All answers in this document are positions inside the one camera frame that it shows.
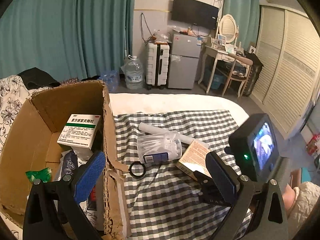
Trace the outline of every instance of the louvered door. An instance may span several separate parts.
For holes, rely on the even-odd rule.
[[[289,133],[303,115],[316,82],[320,38],[311,21],[286,11],[280,61],[263,104]]]
[[[284,35],[284,10],[261,9],[257,56],[264,65],[252,94],[263,101],[278,65]]]
[[[320,38],[306,15],[263,6],[256,54],[264,67],[251,97],[288,138],[315,94]]]

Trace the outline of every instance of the oval mirror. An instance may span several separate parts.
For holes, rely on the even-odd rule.
[[[235,19],[230,14],[222,17],[219,24],[219,34],[226,37],[226,43],[233,42],[236,37],[237,25]]]

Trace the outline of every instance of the black bag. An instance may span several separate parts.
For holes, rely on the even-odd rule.
[[[42,87],[54,88],[60,86],[60,83],[47,72],[36,67],[24,70],[19,73],[18,76],[22,78],[23,83],[28,90]]]
[[[255,55],[253,53],[248,53],[245,51],[244,55],[248,59],[251,59],[253,61],[253,65],[252,65],[250,73],[249,73],[249,79],[248,79],[248,82],[247,82],[247,84],[244,88],[244,92],[243,92],[243,95],[247,97],[247,96],[251,95],[251,93],[252,93],[254,85],[256,84],[256,82],[259,78],[260,72],[263,68],[263,64],[258,59],[257,55]]]

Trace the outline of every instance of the gray and white checkered cloth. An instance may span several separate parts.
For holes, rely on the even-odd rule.
[[[234,156],[224,152],[229,135],[238,128],[228,110],[115,116],[118,160],[124,164],[139,160],[137,137],[146,135],[138,130],[140,122],[201,139],[238,175],[241,174]],[[176,162],[146,164],[147,172],[141,179],[127,174],[124,189],[131,239],[207,239],[228,213],[229,207],[200,203],[199,184],[176,168]],[[137,174],[141,170],[139,166],[132,168]],[[251,216],[248,210],[236,238],[243,236]]]

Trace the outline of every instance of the silver refrigerator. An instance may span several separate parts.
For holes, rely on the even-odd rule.
[[[169,88],[192,89],[202,38],[173,32],[168,78]]]

